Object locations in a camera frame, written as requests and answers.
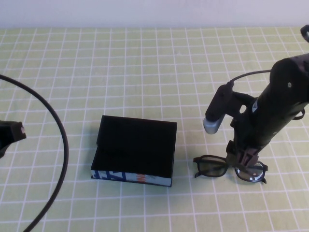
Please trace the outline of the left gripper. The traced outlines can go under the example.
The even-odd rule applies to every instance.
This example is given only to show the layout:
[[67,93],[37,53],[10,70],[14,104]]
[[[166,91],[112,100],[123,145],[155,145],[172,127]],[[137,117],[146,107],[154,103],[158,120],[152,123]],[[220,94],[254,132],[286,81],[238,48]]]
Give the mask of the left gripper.
[[0,158],[5,155],[11,143],[26,139],[22,122],[0,121]]

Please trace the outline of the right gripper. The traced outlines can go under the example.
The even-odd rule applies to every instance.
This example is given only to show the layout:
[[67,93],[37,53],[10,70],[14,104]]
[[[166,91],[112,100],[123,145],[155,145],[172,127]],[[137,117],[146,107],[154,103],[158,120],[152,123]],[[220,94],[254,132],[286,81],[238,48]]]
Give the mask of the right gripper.
[[226,147],[226,161],[237,161],[249,167],[258,161],[258,150],[263,149],[271,139],[290,121],[300,120],[307,105],[307,99],[261,95],[248,106],[242,114],[242,120],[233,119],[234,141]]

